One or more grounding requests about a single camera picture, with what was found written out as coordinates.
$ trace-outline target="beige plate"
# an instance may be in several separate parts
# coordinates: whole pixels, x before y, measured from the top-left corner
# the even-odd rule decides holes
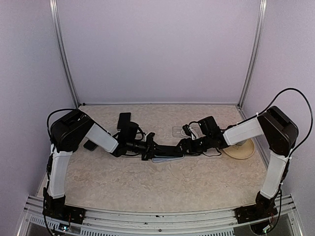
[[[248,139],[243,145],[233,145],[223,149],[226,155],[235,159],[250,158],[255,152],[255,144],[251,139]]]

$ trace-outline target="white wall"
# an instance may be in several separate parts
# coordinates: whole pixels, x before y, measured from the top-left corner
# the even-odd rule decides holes
[[[80,102],[236,104],[259,2],[58,1]]]
[[[48,0],[1,1],[0,55],[0,234],[12,236],[46,169],[47,115],[73,107]]]
[[[315,1],[269,0],[257,63],[248,97],[247,116],[264,109],[286,87],[300,89],[315,110]],[[301,141],[310,125],[306,103],[290,91],[276,101],[299,127]],[[264,139],[260,139],[268,151]],[[315,132],[295,153],[284,183],[292,193],[307,236],[315,222]]]

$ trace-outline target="floor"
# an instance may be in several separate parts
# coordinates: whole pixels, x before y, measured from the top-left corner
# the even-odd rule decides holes
[[[111,134],[117,132],[119,113],[144,132],[155,132],[155,141],[176,145],[173,127],[214,116],[225,128],[241,121],[235,106],[213,105],[109,105],[84,106]],[[259,153],[246,160],[220,157],[185,157],[165,163],[140,157],[116,158],[101,148],[82,147],[71,157],[65,188],[66,203],[82,207],[136,212],[183,212],[252,204],[266,175]]]

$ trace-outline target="metal frame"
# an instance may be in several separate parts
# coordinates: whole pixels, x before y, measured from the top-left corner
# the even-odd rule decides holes
[[[209,102],[155,102],[155,103],[148,103],[148,102],[129,102],[129,103],[83,103],[83,106],[115,106],[115,105],[213,105],[213,106],[236,106],[235,103],[209,103]]]
[[[280,198],[276,199],[279,208]],[[30,196],[24,208],[22,222],[17,236],[25,236],[30,223],[44,226],[42,215],[43,199]],[[205,236],[234,235],[234,228],[254,224],[262,220],[238,224],[234,208],[175,213],[142,213],[86,208],[83,225],[71,224],[70,235],[75,236]],[[292,229],[295,236],[302,236],[301,223],[290,195],[282,198],[282,214],[288,214],[294,222]],[[60,223],[47,217],[51,228]]]
[[[60,56],[63,62],[63,69],[64,69],[65,77],[68,83],[68,87],[70,90],[73,104],[76,108],[78,108],[80,106],[80,102],[78,99],[77,92],[75,90],[75,86],[74,86],[72,76],[70,73],[69,63],[68,63],[65,50],[64,50],[63,36],[62,36],[60,20],[59,20],[59,15],[58,15],[57,0],[49,0],[49,2],[50,2],[51,14],[52,14],[52,18],[53,18],[53,22],[55,26],[57,41],[58,41],[58,48],[59,48]]]
[[[254,45],[252,47],[251,60],[250,60],[250,64],[249,64],[248,69],[247,69],[246,79],[245,79],[245,83],[244,83],[244,86],[242,89],[241,97],[240,97],[240,100],[238,102],[238,106],[240,108],[243,107],[247,93],[248,93],[248,90],[250,88],[250,84],[251,84],[251,80],[252,80],[252,73],[253,73],[255,63],[256,63],[256,58],[258,55],[261,33],[262,33],[264,20],[265,20],[266,8],[267,8],[267,0],[260,0],[260,8],[259,8],[259,14],[258,14],[258,21],[257,21]]]
[[[70,90],[70,95],[71,95],[72,101],[73,101],[75,107],[78,108],[81,105],[81,103],[79,101],[79,98],[78,98],[78,95],[77,95],[77,92],[75,89],[72,75],[70,73],[69,63],[68,63],[66,53],[65,53],[62,30],[61,30],[59,14],[58,14],[57,0],[49,0],[49,1],[50,1],[52,18],[54,21],[54,26],[55,26],[55,31],[56,31],[57,41],[58,41],[59,52],[60,52],[62,62],[63,62],[64,73],[66,75],[66,80],[68,83],[68,87]],[[245,79],[245,83],[244,83],[243,88],[242,88],[241,97],[240,97],[240,100],[237,104],[240,108],[242,108],[244,105],[245,98],[246,98],[246,95],[248,93],[250,83],[252,80],[252,73],[254,70],[254,66],[255,66],[255,62],[256,62],[256,58],[257,58],[257,54],[258,54],[258,48],[259,48],[259,43],[260,43],[260,39],[261,39],[263,23],[264,23],[264,19],[265,19],[266,7],[267,7],[267,0],[260,0],[260,7],[259,7],[258,20],[257,20],[257,26],[256,26],[256,32],[255,32],[255,37],[254,37],[254,45],[252,48],[251,59],[250,59],[250,63],[249,63],[248,69],[247,69],[246,79]],[[231,105],[231,104],[226,104],[226,103],[222,103],[222,104],[207,103],[207,104],[208,105]],[[86,105],[115,105],[115,104],[104,103],[104,104],[86,104]]]

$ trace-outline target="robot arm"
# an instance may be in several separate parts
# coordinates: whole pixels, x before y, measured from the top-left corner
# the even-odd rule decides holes
[[[239,223],[268,217],[274,211],[279,184],[284,179],[290,150],[298,136],[296,125],[277,107],[271,107],[263,114],[243,121],[222,131],[213,117],[197,122],[201,138],[182,139],[176,146],[163,146],[154,142],[154,133],[147,135],[146,141],[136,140],[138,124],[127,122],[118,136],[113,138],[88,115],[76,109],[66,114],[51,126],[51,156],[47,165],[50,177],[49,187],[44,191],[46,197],[44,215],[60,220],[81,224],[85,210],[64,205],[64,180],[68,162],[73,152],[86,137],[95,145],[118,157],[127,151],[140,153],[142,160],[153,157],[182,157],[183,155],[201,155],[210,148],[226,148],[244,140],[265,135],[270,146],[270,164],[266,180],[258,193],[256,204],[236,209]],[[188,125],[183,129],[189,133]]]
[[[88,115],[76,109],[55,121],[51,128],[51,155],[47,164],[48,183],[44,189],[43,214],[82,224],[85,210],[66,206],[64,181],[71,155],[84,138],[112,153],[118,142]]]

